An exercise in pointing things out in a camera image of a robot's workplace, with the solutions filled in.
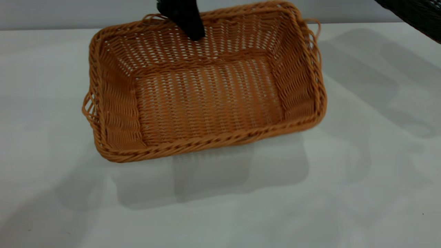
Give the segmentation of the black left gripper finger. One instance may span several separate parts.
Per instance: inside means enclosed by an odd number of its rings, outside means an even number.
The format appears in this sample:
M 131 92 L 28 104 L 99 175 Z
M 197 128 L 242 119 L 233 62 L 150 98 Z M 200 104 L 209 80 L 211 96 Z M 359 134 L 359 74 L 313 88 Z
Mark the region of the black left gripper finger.
M 203 21 L 196 0 L 158 0 L 156 8 L 172 20 L 192 41 L 205 37 Z

